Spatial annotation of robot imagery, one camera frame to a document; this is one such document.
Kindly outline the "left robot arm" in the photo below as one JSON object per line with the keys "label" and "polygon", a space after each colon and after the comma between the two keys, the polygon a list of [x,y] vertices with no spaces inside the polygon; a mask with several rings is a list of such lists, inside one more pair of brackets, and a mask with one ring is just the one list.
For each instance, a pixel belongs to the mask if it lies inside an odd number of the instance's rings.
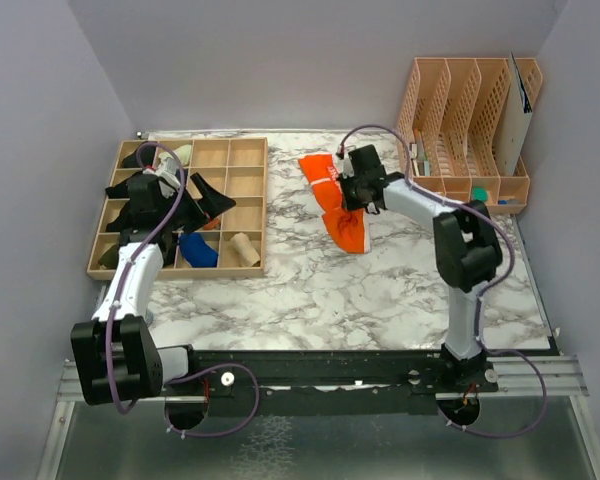
{"label": "left robot arm", "polygon": [[159,348],[148,330],[149,294],[176,231],[196,232],[235,207],[200,174],[147,168],[126,182],[128,200],[112,229],[118,236],[117,266],[106,296],[91,320],[73,326],[70,341],[84,400],[113,403],[122,410],[158,396],[164,385],[186,395],[200,385],[201,371],[189,362],[191,347]]}

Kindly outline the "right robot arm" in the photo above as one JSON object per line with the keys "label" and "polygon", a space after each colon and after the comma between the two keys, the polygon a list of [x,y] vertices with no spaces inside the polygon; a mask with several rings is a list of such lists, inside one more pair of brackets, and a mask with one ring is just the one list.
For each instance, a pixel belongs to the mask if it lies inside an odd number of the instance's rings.
{"label": "right robot arm", "polygon": [[344,160],[338,182],[345,209],[373,206],[432,230],[437,271],[449,292],[439,378],[447,389],[463,390],[486,362],[480,327],[482,295],[503,261],[488,209],[481,201],[449,200],[400,172],[387,173],[372,145],[339,157]]}

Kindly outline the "rust brown underwear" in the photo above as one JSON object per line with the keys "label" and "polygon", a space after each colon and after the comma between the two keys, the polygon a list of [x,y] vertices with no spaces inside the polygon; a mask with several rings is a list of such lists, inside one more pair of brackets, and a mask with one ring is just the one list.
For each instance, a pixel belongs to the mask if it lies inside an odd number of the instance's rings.
{"label": "rust brown underwear", "polygon": [[204,231],[219,230],[221,227],[221,218],[216,217],[205,224],[202,229]]}

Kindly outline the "bright orange underwear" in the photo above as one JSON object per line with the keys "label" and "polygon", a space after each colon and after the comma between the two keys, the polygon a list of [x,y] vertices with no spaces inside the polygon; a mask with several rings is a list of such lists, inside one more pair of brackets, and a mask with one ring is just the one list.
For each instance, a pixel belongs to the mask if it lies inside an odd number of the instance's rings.
{"label": "bright orange underwear", "polygon": [[338,182],[333,156],[307,155],[299,160],[315,200],[322,209],[322,220],[335,245],[348,254],[365,254],[370,251],[364,210],[346,210],[344,195]]}

